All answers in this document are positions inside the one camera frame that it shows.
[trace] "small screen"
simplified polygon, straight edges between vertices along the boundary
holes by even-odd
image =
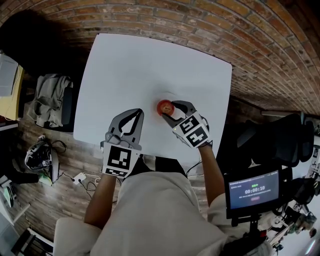
[[[230,208],[243,208],[266,203],[279,198],[279,173],[229,182]]]

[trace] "white desk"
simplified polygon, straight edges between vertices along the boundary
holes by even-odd
[[[141,108],[142,153],[197,163],[188,148],[156,112],[160,100],[192,102],[210,125],[218,152],[226,120],[232,66],[203,52],[156,39],[99,34],[86,63],[79,92],[73,136],[99,145],[112,119]]]

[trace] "power strip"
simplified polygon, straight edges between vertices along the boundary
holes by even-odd
[[[77,176],[73,178],[73,183],[75,185],[78,185],[80,182],[84,181],[86,178],[87,176],[83,172],[80,172]]]

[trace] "brick wall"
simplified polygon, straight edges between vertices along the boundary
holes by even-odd
[[[266,110],[320,115],[319,21],[303,0],[7,0],[0,25],[32,9],[62,23],[68,43],[98,33],[150,37],[233,65],[231,95]]]

